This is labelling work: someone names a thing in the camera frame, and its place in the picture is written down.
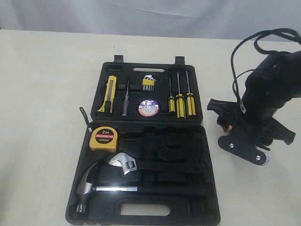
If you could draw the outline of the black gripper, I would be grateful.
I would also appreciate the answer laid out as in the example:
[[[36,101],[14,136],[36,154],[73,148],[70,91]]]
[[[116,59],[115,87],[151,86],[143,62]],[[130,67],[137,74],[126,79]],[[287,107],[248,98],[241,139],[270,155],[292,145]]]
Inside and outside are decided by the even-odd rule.
[[[239,111],[237,102],[210,99],[207,110],[214,111],[224,118],[236,118],[233,128],[239,126],[243,129],[255,140],[256,148],[268,148],[274,140],[284,141],[290,145],[296,136],[295,132],[273,118],[264,122],[248,122]]]

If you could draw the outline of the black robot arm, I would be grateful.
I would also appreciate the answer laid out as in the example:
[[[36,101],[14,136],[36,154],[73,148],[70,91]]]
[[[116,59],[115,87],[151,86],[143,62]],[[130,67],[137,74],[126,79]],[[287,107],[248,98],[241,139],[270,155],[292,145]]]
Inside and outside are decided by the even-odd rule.
[[[290,145],[295,133],[274,119],[275,112],[301,96],[301,53],[268,55],[247,77],[246,90],[238,102],[211,99],[207,109],[218,114],[217,124],[227,136],[269,150],[273,140]]]

